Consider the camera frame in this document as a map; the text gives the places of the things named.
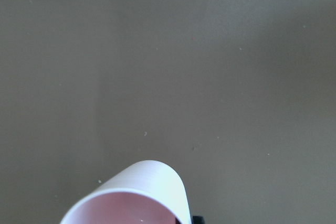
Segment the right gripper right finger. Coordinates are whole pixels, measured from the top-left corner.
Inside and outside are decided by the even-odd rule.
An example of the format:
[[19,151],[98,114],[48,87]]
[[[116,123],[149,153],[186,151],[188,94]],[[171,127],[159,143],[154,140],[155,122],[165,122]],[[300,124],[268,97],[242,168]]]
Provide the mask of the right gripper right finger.
[[192,224],[204,224],[203,216],[192,216]]

